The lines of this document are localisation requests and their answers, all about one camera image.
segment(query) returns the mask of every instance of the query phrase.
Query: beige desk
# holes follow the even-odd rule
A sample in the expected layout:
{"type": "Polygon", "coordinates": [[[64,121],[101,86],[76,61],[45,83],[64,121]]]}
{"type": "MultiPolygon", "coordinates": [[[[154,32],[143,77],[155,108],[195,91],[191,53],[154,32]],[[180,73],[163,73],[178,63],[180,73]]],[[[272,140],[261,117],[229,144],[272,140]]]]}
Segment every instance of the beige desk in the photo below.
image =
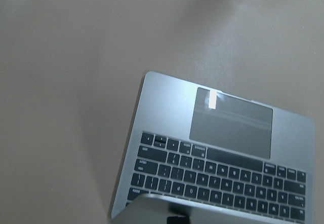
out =
{"type": "Polygon", "coordinates": [[[110,223],[148,70],[312,117],[323,223],[323,6],[0,0],[0,223],[110,223]]]}

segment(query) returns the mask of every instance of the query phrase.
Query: aluminum laptop body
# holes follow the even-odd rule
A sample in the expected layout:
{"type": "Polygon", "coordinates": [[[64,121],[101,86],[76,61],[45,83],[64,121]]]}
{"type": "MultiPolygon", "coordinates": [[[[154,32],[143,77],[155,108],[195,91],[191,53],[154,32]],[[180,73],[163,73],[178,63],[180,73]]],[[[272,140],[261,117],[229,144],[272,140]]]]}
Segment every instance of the aluminum laptop body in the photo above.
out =
{"type": "Polygon", "coordinates": [[[312,119],[148,72],[114,223],[313,223],[312,119]]]}

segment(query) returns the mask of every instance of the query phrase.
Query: laptop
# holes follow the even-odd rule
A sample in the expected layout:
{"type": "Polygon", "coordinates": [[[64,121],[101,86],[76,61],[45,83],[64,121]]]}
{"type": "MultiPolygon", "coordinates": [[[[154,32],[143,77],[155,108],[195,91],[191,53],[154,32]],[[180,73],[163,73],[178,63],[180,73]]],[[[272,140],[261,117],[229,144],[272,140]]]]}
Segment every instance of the laptop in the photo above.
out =
{"type": "Polygon", "coordinates": [[[310,118],[150,71],[111,218],[311,224],[314,149],[310,118]]]}

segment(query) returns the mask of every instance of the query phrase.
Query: laptop keyboard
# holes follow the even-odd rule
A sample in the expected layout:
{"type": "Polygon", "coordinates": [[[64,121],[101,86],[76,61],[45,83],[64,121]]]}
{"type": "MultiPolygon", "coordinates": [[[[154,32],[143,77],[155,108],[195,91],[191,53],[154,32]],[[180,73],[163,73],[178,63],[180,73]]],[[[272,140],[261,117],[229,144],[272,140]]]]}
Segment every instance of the laptop keyboard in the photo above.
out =
{"type": "Polygon", "coordinates": [[[303,223],[305,190],[304,171],[143,132],[127,199],[162,194],[303,223]]]}

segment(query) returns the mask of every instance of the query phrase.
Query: space bar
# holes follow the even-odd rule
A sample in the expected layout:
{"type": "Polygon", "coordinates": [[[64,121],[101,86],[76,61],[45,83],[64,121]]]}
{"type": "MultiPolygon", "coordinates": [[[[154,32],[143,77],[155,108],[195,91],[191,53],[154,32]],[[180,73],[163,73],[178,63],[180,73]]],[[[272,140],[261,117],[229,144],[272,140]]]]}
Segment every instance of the space bar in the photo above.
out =
{"type": "Polygon", "coordinates": [[[207,159],[262,172],[262,161],[215,149],[207,150],[207,159]]]}

